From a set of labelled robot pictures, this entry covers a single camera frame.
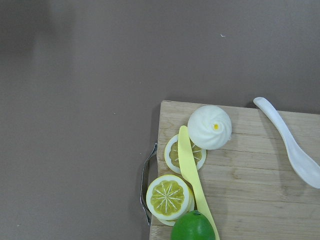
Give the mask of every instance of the wood grain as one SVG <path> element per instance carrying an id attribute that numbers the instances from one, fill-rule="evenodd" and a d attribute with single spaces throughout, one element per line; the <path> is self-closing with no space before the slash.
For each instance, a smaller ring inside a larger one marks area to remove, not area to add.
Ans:
<path id="1" fill-rule="evenodd" d="M 161 103 L 159 176 L 175 174 L 165 163 L 165 146 L 201 106 L 204 104 Z M 219 107 L 231 118 L 231 140 L 220 149 L 207 151 L 199 177 L 220 238 L 319 240 L 320 190 L 307 185 L 294 172 L 274 125 L 259 109 Z M 301 148 L 320 164 L 320 115 L 279 114 Z M 170 239 L 171 229 L 153 217 L 150 240 Z"/>

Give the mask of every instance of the knife handle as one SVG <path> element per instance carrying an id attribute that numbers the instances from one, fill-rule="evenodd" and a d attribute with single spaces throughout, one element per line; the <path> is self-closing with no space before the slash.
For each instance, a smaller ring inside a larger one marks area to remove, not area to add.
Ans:
<path id="1" fill-rule="evenodd" d="M 202 189 L 200 179 L 197 178 L 197 180 L 195 180 L 194 182 L 191 182 L 191 185 L 193 188 L 197 210 L 209 220 L 214 230 L 215 240 L 220 240 L 219 233 L 218 233 L 214 218 L 211 215 L 208 203 L 206 201 L 206 197 Z"/>

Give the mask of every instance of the knife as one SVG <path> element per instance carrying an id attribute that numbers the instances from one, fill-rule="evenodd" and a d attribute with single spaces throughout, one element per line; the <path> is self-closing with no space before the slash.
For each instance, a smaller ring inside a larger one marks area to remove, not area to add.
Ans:
<path id="1" fill-rule="evenodd" d="M 192 185 L 197 210 L 209 220 L 214 230 L 215 240 L 220 240 L 215 221 L 211 215 L 204 191 L 201 186 L 187 126 L 181 126 L 179 129 L 178 157 L 181 175 Z"/>

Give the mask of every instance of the gray surface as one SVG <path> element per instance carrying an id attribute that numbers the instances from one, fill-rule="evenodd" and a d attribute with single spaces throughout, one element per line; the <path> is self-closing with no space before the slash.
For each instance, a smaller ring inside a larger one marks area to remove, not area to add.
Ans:
<path id="1" fill-rule="evenodd" d="M 0 2 L 0 239 L 148 239 L 162 100 L 320 114 L 320 2 Z"/>

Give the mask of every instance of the bamboo board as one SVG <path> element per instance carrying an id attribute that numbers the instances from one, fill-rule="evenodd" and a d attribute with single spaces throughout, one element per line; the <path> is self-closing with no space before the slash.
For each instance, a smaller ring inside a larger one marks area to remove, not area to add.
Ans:
<path id="1" fill-rule="evenodd" d="M 159 176 L 175 174 L 165 163 L 165 146 L 201 106 L 161 103 Z M 231 140 L 220 149 L 208 150 L 198 173 L 221 240 L 319 240 L 320 189 L 307 185 L 294 172 L 271 121 L 259 109 L 219 107 L 230 116 Z M 320 164 L 320 115 L 279 114 L 301 148 Z M 153 217 L 149 239 L 169 240 L 171 230 Z"/>

